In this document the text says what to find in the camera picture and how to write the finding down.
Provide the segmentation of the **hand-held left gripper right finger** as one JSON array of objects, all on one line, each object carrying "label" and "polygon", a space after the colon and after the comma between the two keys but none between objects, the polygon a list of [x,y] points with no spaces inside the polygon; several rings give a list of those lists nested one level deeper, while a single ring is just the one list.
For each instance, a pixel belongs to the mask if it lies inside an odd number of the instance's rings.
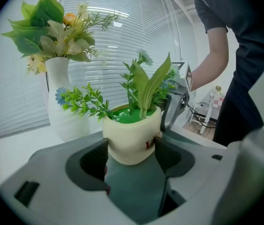
[{"label": "hand-held left gripper right finger", "polygon": [[158,187],[149,224],[213,225],[237,156],[237,144],[221,149],[158,139],[146,159],[146,176]]}]

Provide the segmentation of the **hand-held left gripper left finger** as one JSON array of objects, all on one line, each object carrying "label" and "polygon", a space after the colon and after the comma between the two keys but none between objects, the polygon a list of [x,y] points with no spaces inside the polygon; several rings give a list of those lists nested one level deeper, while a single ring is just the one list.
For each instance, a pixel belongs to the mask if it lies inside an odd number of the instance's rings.
[{"label": "hand-held left gripper left finger", "polygon": [[29,225],[131,225],[107,197],[107,139],[82,139],[36,152],[0,185]]}]

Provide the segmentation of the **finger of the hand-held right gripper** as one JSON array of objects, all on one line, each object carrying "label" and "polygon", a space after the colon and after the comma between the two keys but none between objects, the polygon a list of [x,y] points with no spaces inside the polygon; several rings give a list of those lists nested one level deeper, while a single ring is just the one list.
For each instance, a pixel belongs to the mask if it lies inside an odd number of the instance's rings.
[{"label": "finger of the hand-held right gripper", "polygon": [[161,117],[161,131],[169,131],[174,125],[176,119],[186,108],[186,94],[180,95],[169,93],[167,96],[163,115]]}]

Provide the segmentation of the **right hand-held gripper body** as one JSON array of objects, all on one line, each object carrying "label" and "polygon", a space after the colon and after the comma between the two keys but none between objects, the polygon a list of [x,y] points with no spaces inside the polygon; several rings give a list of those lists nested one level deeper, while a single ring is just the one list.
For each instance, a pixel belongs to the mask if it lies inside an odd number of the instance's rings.
[{"label": "right hand-held gripper body", "polygon": [[192,87],[192,72],[188,62],[172,61],[171,70],[174,70],[174,78],[170,79],[170,111],[175,112],[175,116],[179,116],[186,108],[190,100]]}]

